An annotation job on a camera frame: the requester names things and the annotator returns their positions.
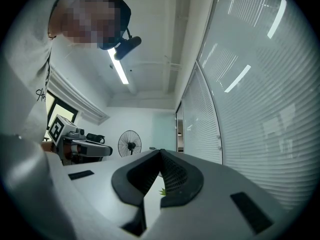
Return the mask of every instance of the person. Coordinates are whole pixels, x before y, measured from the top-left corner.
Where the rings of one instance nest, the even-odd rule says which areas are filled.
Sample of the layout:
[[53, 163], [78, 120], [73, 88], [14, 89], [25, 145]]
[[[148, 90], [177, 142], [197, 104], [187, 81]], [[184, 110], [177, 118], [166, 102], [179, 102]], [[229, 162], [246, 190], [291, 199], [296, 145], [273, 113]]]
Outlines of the person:
[[54, 151], [52, 142], [43, 138], [55, 38], [62, 35], [75, 44], [113, 44], [128, 27], [130, 16], [123, 0], [29, 0], [0, 48], [0, 87], [5, 93], [0, 101], [1, 133], [18, 134]]

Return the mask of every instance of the fluorescent light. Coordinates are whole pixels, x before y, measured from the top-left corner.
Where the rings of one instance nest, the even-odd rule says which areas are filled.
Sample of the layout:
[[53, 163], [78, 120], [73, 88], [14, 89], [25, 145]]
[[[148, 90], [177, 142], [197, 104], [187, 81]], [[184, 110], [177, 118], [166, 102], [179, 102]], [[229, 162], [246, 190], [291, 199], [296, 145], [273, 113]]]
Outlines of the fluorescent light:
[[240, 75], [238, 75], [238, 77], [233, 81], [232, 84], [230, 84], [230, 86], [224, 92], [225, 93], [230, 92], [232, 88], [235, 87], [236, 84], [239, 83], [239, 81], [245, 76], [245, 74], [249, 71], [249, 69], [251, 69], [251, 66], [246, 65], [244, 70], [242, 70], [242, 72], [240, 73]]
[[277, 27], [279, 26], [279, 23], [280, 23], [280, 21], [282, 19], [282, 16], [285, 13], [286, 6], [287, 6], [287, 1], [286, 0], [281, 0], [281, 4], [280, 4], [279, 10], [278, 10], [278, 13], [275, 16], [274, 22], [273, 22], [273, 24], [272, 24], [272, 26], [271, 26], [271, 28], [269, 30], [269, 33], [268, 33], [268, 37], [270, 39], [272, 38], [272, 36], [274, 35], [274, 33], [277, 30]]
[[117, 73], [118, 73], [118, 75], [119, 75], [122, 83], [123, 83], [124, 85], [128, 85], [129, 82], [128, 82], [128, 79], [127, 79], [127, 77], [126, 77], [126, 74], [125, 74], [125, 72], [124, 72], [124, 70], [123, 70], [123, 68], [122, 68], [122, 66], [121, 66], [120, 61], [119, 61], [119, 60], [115, 60], [115, 53], [116, 53], [115, 48], [109, 49], [109, 50], [108, 50], [108, 53], [109, 53], [109, 55], [110, 55], [110, 58], [111, 58], [111, 60], [112, 60], [112, 63], [113, 63], [113, 65], [114, 65], [115, 70], [117, 71]]

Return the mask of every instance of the window blind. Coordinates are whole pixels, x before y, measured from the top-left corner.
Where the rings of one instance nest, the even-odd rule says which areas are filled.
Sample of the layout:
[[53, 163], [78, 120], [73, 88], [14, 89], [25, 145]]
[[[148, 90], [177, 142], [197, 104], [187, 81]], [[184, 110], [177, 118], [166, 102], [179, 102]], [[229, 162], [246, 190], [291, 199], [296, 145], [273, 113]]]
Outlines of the window blind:
[[197, 65], [182, 97], [184, 153], [222, 164], [220, 132], [208, 85]]
[[223, 163], [286, 208], [320, 170], [320, 50], [292, 0], [214, 0], [199, 65], [213, 93]]

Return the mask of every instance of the black fan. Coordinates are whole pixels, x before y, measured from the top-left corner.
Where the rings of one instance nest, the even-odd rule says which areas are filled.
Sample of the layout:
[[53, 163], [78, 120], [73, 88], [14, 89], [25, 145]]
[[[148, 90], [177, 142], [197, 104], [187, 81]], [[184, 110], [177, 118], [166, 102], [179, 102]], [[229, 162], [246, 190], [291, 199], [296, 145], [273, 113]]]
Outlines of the black fan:
[[125, 131], [118, 142], [118, 150], [121, 157], [131, 156], [141, 152], [141, 139], [134, 130]]

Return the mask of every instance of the ceiling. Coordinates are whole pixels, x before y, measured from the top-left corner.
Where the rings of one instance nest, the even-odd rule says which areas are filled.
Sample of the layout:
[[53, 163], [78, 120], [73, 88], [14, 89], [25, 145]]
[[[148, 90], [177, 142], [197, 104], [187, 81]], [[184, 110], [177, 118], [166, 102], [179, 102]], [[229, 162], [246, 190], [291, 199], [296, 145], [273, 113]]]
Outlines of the ceiling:
[[121, 64], [129, 80], [122, 84], [106, 50], [71, 45], [59, 36], [52, 53], [59, 53], [59, 64], [76, 64], [88, 81], [100, 85], [109, 97], [154, 91], [174, 92], [188, 22], [190, 0], [124, 0], [131, 8], [129, 30], [142, 39]]

